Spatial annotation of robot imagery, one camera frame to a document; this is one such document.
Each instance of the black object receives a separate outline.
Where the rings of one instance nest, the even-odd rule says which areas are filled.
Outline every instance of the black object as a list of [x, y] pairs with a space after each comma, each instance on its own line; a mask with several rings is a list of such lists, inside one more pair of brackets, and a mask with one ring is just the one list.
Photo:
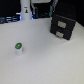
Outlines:
[[21, 12], [20, 0], [0, 0], [0, 17], [15, 16]]
[[0, 24], [7, 23], [6, 18], [0, 17]]
[[69, 40], [76, 23], [75, 7], [65, 3], [58, 3], [52, 14], [50, 32]]

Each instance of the white table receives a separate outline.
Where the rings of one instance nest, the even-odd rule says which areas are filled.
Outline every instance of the white table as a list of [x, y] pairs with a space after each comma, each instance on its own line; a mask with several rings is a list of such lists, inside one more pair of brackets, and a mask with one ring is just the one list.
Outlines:
[[84, 27], [76, 23], [67, 41], [50, 25], [51, 19], [0, 24], [0, 84], [84, 84]]

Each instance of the black box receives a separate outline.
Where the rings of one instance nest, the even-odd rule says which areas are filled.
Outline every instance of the black box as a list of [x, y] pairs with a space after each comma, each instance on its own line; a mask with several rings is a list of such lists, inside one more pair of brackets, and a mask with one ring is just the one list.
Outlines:
[[75, 7], [65, 3], [58, 3], [52, 14], [50, 32], [69, 40], [76, 23]]
[[71, 35], [72, 35], [72, 31], [67, 30], [67, 29], [63, 29], [63, 28], [58, 27], [53, 24], [51, 24], [50, 32], [58, 37], [61, 37], [61, 38], [67, 39], [67, 40], [70, 40]]

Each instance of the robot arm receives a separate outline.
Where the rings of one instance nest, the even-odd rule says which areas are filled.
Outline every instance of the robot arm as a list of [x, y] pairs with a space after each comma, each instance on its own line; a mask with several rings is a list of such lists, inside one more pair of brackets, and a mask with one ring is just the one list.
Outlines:
[[43, 14], [49, 13], [50, 6], [52, 6], [53, 11], [55, 11], [55, 6], [58, 2], [58, 0], [20, 0], [20, 1], [21, 1], [21, 18], [22, 18], [22, 20], [31, 19], [32, 12], [33, 12], [33, 15], [35, 15], [35, 16], [40, 13], [43, 13]]
[[31, 0], [34, 18], [41, 17], [40, 15], [50, 17], [52, 12], [55, 11], [57, 2], [58, 0]]

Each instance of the green lid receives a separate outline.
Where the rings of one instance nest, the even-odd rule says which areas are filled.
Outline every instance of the green lid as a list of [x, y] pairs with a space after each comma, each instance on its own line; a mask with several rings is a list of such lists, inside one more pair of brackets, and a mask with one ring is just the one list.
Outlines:
[[17, 44], [15, 45], [15, 48], [16, 48], [16, 49], [22, 48], [22, 44], [21, 44], [21, 43], [17, 43]]

